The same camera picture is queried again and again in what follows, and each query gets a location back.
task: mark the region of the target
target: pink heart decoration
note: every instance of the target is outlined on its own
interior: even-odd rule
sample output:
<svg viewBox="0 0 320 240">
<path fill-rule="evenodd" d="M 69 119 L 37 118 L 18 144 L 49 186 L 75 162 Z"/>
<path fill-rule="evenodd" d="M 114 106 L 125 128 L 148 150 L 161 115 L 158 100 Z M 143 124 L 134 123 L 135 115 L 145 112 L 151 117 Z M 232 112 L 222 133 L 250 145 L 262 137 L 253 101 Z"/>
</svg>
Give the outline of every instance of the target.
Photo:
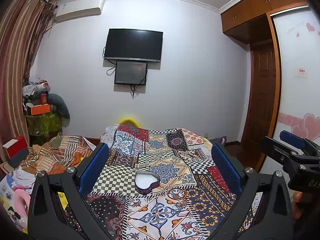
<svg viewBox="0 0 320 240">
<path fill-rule="evenodd" d="M 295 124 L 291 128 L 291 133 L 293 133 L 296 136 L 300 136 L 302 138 L 308 138 L 309 136 L 309 131 L 307 128 L 300 128 L 298 124 Z"/>
<path fill-rule="evenodd" d="M 309 131 L 308 139 L 311 141 L 320 136 L 320 117 L 315 118 L 313 114 L 306 114 L 303 118 L 303 126 Z"/>
<path fill-rule="evenodd" d="M 315 28 L 310 23 L 306 23 L 306 26 L 307 26 L 308 31 L 310 31 L 310 32 L 315 31 Z"/>
</svg>

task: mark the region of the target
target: silver bolt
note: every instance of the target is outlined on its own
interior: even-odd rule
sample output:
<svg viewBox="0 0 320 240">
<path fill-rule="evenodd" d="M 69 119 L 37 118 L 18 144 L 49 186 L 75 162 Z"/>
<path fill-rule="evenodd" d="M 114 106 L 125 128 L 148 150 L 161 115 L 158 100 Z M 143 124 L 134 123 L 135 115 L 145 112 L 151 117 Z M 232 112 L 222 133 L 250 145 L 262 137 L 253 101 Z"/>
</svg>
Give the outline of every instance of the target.
<svg viewBox="0 0 320 240">
<path fill-rule="evenodd" d="M 38 176 L 42 177 L 45 174 L 45 171 L 39 171 Z"/>
<path fill-rule="evenodd" d="M 70 167 L 67 168 L 67 173 L 73 173 L 75 170 L 76 170 L 75 167 L 70 166 Z"/>
<path fill-rule="evenodd" d="M 246 167 L 244 170 L 246 173 L 249 173 L 249 174 L 254 172 L 253 168 L 251 167 Z"/>
<path fill-rule="evenodd" d="M 283 174 L 282 174 L 282 172 L 281 172 L 281 171 L 276 171 L 276 176 L 278 176 L 278 177 L 282 177 L 282 176 L 283 176 Z"/>
</svg>

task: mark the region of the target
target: white label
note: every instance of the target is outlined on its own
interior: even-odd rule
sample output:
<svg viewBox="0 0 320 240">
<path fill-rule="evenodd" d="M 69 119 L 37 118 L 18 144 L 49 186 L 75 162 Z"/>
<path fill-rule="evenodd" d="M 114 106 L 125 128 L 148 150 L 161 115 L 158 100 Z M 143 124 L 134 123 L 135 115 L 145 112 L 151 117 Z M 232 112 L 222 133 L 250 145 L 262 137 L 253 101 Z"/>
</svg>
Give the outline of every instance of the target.
<svg viewBox="0 0 320 240">
<path fill-rule="evenodd" d="M 307 71 L 304 68 L 298 68 L 295 76 L 296 77 L 307 77 Z"/>
</svg>

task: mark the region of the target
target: television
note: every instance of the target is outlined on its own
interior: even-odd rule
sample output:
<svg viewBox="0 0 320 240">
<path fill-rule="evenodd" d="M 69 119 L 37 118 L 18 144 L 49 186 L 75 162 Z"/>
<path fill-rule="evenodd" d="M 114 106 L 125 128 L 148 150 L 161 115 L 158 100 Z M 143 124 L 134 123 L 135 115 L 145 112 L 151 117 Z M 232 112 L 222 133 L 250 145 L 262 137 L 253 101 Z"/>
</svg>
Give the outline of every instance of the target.
<svg viewBox="0 0 320 240">
<path fill-rule="evenodd" d="M 146 62 L 117 61 L 115 84 L 146 85 L 148 66 Z"/>
<path fill-rule="evenodd" d="M 105 59 L 161 61 L 163 32 L 109 29 Z"/>
</svg>

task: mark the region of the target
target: air conditioner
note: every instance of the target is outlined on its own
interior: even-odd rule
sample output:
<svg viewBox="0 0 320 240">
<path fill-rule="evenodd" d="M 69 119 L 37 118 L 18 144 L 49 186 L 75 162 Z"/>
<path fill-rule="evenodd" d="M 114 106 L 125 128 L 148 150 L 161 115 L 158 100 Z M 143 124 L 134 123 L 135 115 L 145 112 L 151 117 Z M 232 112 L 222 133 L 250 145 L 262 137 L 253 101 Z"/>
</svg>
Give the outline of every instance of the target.
<svg viewBox="0 0 320 240">
<path fill-rule="evenodd" d="M 105 0 L 75 0 L 59 5 L 56 22 L 64 22 L 81 17 L 100 15 Z"/>
</svg>

